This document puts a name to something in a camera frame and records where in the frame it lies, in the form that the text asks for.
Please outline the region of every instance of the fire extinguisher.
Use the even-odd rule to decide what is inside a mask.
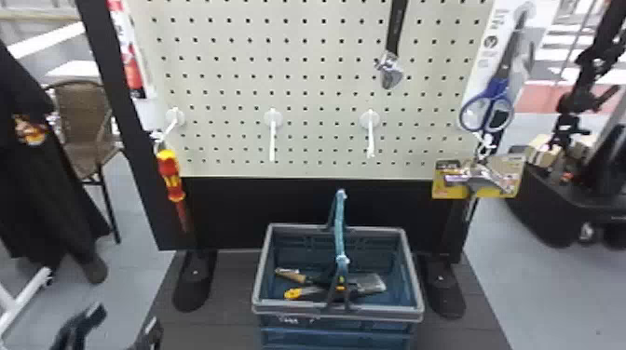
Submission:
[[[129,85],[130,96],[136,99],[145,99],[142,73],[137,62],[135,47],[132,44],[132,36],[128,33],[132,30],[129,18],[124,13],[121,0],[107,0],[107,3],[122,51],[122,62],[124,63],[124,73]]]
[[[142,73],[139,70],[139,64],[135,56],[135,48],[132,44],[128,44],[127,52],[122,51],[122,61],[124,62],[124,73],[126,74],[126,81],[129,84],[130,95],[137,99],[145,99]]]

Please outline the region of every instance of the scissors blade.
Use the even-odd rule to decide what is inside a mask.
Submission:
[[[500,64],[497,66],[496,75],[494,77],[499,79],[508,79],[510,73],[510,67],[513,63],[513,56],[515,56],[515,51],[517,51],[517,47],[520,43],[520,38],[522,37],[522,29],[526,25],[526,18],[528,16],[528,11],[522,12],[522,15],[517,20],[515,24],[515,29],[513,33],[510,35],[509,43],[507,44],[507,48],[504,50],[504,54],[502,55],[502,59],[500,60]]]

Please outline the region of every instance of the white hook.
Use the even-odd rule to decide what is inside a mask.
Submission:
[[[376,147],[374,145],[374,128],[380,124],[380,115],[373,109],[367,110],[359,118],[359,123],[363,128],[367,129],[367,157],[374,158],[376,156]]]
[[[181,111],[178,107],[171,107],[165,113],[165,121],[168,122],[168,126],[164,131],[155,130],[150,135],[155,140],[155,151],[161,143],[165,142],[165,139],[174,130],[174,128],[184,125],[185,116],[183,111]]]
[[[272,107],[263,115],[265,124],[269,127],[269,162],[276,162],[276,132],[282,125],[282,114]]]

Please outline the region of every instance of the black pole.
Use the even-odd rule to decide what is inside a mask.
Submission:
[[[105,0],[77,0],[76,7],[87,32],[102,85],[124,142],[124,153],[137,183],[145,213],[161,249],[175,248],[182,227],[175,207],[168,200],[165,183],[158,173],[152,142],[143,131],[130,99],[117,33]]]

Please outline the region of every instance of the pegboard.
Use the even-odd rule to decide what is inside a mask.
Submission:
[[[381,88],[391,0],[128,0],[183,176],[431,179],[476,145],[456,126],[493,0],[412,0],[404,79]],[[268,161],[264,113],[284,121]],[[381,116],[376,157],[359,117]]]

